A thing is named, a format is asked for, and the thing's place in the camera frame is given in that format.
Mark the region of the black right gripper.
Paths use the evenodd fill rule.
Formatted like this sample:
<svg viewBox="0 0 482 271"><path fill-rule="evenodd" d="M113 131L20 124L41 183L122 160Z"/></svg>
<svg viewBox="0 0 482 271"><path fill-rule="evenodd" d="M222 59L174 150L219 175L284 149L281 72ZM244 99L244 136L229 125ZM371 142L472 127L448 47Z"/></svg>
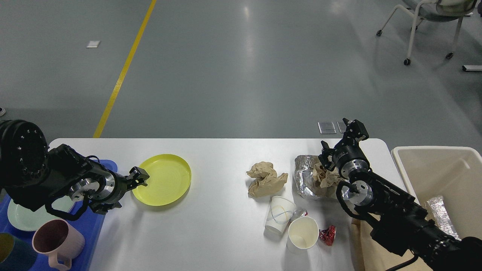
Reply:
<svg viewBox="0 0 482 271"><path fill-rule="evenodd" d="M322 152L318 156L324 169L334 171L345 180L355 171L370 171L370 163L360 147L360 141L370 138L364 123L359 120L342 119L346 129L343 133L342 144L338 142L333 148L325 141L321 141Z"/></svg>

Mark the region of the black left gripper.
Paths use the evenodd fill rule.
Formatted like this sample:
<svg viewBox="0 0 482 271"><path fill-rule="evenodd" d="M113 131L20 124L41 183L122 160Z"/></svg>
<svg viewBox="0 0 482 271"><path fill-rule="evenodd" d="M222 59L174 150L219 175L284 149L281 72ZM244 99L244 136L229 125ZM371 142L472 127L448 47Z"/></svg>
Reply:
<svg viewBox="0 0 482 271"><path fill-rule="evenodd" d="M125 178L111 171L102 174L89 173L69 188L68 196L73 202L87 199L87 205L93 213L106 215L112 209L122 208L119 201L127 190L148 186L149 178L148 172L137 166L131 168Z"/></svg>

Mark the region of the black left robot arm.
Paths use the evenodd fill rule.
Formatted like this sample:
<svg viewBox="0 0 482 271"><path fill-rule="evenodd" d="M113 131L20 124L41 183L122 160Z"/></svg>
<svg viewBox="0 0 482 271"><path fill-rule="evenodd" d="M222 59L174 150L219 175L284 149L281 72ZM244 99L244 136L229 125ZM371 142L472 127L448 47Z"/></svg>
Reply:
<svg viewBox="0 0 482 271"><path fill-rule="evenodd" d="M25 120L2 120L1 189L24 208L65 220L78 220L88 208L105 215L121 208L120 199L149 174L133 167L122 176L102 165L96 156L85 157L61 144L50 149L41 129Z"/></svg>

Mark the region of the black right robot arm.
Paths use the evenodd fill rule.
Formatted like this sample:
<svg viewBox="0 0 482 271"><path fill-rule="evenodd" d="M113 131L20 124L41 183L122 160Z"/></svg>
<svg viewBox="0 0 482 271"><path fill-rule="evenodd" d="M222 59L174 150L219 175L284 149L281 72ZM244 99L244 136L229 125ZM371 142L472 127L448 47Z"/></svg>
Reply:
<svg viewBox="0 0 482 271"><path fill-rule="evenodd" d="M318 156L324 169L339 172L342 181L336 187L336 199L352 218L366 221L370 236L387 251L402 256L411 251L413 258L393 266L392 271L422 259L434 271L454 271L481 267L481 239L457 240L427 220L427 210L415 197L375 174L359 142L369 134L359 120L343 118L346 126L342 139L331 148L321 142Z"/></svg>

